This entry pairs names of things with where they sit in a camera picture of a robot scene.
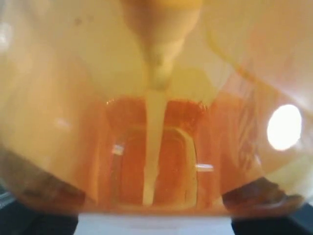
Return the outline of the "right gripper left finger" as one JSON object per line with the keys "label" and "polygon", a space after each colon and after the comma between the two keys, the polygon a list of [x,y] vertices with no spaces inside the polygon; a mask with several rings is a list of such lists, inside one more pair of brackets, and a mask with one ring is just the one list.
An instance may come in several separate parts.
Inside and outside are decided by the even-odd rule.
{"label": "right gripper left finger", "polygon": [[17,154],[0,152],[0,233],[72,235],[85,194]]}

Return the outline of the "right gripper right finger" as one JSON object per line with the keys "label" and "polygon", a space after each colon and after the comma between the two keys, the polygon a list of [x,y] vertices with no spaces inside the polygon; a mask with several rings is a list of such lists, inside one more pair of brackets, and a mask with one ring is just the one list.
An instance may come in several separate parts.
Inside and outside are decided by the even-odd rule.
{"label": "right gripper right finger", "polygon": [[311,235],[313,208],[262,177],[225,193],[223,204],[236,235]]}

